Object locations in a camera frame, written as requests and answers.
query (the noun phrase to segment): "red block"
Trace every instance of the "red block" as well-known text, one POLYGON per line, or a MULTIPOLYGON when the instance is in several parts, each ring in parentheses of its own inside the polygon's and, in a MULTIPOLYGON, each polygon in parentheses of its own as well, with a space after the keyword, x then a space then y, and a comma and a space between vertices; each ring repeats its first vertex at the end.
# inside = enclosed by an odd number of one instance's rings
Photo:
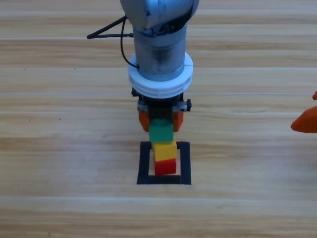
POLYGON ((176 173, 176 159, 156 162, 154 160, 155 175, 170 175, 176 173))

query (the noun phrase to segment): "cylindrical robot link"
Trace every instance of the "cylindrical robot link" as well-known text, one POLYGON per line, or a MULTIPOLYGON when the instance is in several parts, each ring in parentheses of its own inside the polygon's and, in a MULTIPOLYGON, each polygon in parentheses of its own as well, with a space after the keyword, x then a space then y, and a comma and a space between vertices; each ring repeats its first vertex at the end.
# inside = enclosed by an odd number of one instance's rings
POLYGON ((139 73, 151 81, 169 81, 184 70, 186 28, 168 35, 149 36, 135 28, 134 45, 139 73))

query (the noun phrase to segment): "black cable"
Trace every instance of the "black cable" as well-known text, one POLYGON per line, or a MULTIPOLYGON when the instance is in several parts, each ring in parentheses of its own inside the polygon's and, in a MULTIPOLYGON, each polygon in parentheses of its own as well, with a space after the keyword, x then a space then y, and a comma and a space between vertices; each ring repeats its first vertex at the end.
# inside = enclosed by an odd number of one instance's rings
POLYGON ((112 27, 114 27, 114 26, 120 24, 121 22, 125 21, 126 19, 127 19, 127 16, 124 16, 124 17, 122 17, 122 18, 116 20, 115 22, 113 22, 113 23, 111 23, 110 25, 104 27, 103 29, 100 29, 100 30, 98 30, 98 31, 96 31, 96 32, 94 32, 94 33, 88 35, 88 36, 87 36, 87 39, 93 39, 93 38, 95 38, 95 37, 98 36, 99 34, 101 34, 101 33, 105 32, 105 31, 109 30, 110 28, 112 28, 112 27))
POLYGON ((125 21, 126 21, 126 19, 124 19, 123 22, 122 22, 122 30, 121 30, 121 41, 120 41, 121 53, 122 53, 122 56, 123 56, 124 60, 125 60, 129 65, 131 65, 132 67, 135 67, 135 68, 139 68, 138 66, 132 64, 132 63, 125 57, 125 55, 124 55, 124 51, 123 51, 123 31, 124 31, 125 21))
MULTIPOLYGON (((121 37, 121 34, 108 34, 108 35, 99 35, 94 38, 110 38, 110 37, 121 37)), ((131 37, 133 38, 133 33, 123 34, 123 37, 131 37)))

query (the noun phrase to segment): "orange object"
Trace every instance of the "orange object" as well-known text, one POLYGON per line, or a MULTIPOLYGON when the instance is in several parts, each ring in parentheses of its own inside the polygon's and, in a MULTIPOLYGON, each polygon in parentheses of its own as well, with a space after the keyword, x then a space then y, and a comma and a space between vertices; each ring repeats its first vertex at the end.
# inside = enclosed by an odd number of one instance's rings
POLYGON ((291 128, 303 133, 317 133, 317 107, 310 108, 297 118, 291 128))
POLYGON ((154 160, 155 175, 170 175, 176 173, 176 159, 156 162, 154 160))
POLYGON ((184 121, 184 112, 173 113, 174 132, 178 132, 184 121))
POLYGON ((317 91, 315 92, 315 94, 313 95, 313 99, 317 100, 317 91))
POLYGON ((148 112, 139 112, 139 121, 143 127, 143 130, 145 132, 149 132, 150 119, 148 112))

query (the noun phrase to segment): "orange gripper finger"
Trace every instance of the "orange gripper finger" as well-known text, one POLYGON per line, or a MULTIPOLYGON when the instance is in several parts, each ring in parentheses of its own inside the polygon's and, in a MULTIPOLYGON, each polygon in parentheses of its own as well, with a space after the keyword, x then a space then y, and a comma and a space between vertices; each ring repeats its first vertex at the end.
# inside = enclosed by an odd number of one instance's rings
POLYGON ((315 94, 313 95, 313 99, 317 100, 317 91, 315 92, 315 94))
POLYGON ((317 133, 317 107, 310 108, 297 118, 291 125, 294 131, 317 133))
POLYGON ((183 112, 173 113, 174 132, 178 132, 180 130, 183 121, 184 121, 184 113, 183 112))
POLYGON ((150 119, 148 112, 139 111, 139 121, 141 123, 141 126, 143 127, 143 130, 145 132, 149 132, 150 119))

